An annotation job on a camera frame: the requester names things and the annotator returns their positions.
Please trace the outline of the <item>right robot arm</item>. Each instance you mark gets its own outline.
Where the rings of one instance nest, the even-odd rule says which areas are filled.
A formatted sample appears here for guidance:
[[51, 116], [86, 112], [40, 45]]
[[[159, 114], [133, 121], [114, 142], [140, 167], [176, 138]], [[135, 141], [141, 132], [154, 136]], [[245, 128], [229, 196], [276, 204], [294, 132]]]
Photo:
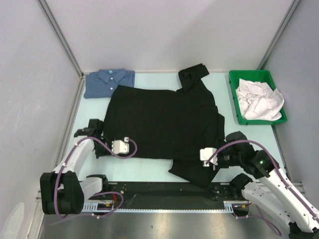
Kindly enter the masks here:
[[278, 162], [261, 146], [240, 132], [219, 142], [211, 156], [220, 168], [239, 166], [244, 173], [231, 181], [230, 195], [245, 199], [289, 231], [291, 239], [319, 237], [319, 210], [284, 175]]

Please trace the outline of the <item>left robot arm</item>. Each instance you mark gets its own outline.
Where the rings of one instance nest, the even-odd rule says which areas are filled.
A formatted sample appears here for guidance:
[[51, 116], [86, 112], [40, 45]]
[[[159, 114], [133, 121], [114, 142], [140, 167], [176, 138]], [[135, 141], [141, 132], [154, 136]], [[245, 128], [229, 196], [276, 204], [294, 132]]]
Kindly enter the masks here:
[[83, 181], [78, 176], [88, 155], [97, 144], [92, 140], [81, 139], [91, 136], [110, 145], [109, 140], [102, 138], [104, 123], [99, 119], [89, 120], [88, 126], [79, 129], [74, 134], [75, 148], [53, 169], [40, 177], [40, 191], [43, 212], [47, 215], [79, 214], [84, 202], [97, 196], [105, 199], [109, 196], [110, 185], [106, 175], [89, 175]]

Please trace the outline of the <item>black long sleeve shirt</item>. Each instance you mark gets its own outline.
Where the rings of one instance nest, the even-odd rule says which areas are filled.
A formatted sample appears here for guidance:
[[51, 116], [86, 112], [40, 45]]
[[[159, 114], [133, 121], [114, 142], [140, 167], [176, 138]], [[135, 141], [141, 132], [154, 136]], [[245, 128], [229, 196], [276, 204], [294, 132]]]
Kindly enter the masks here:
[[171, 174], [208, 188], [217, 170], [203, 166], [200, 150], [218, 148], [225, 138], [225, 118], [202, 81], [208, 74], [203, 64], [181, 70], [176, 91], [118, 86], [107, 108], [104, 136], [129, 137], [137, 144], [136, 157], [171, 159]]

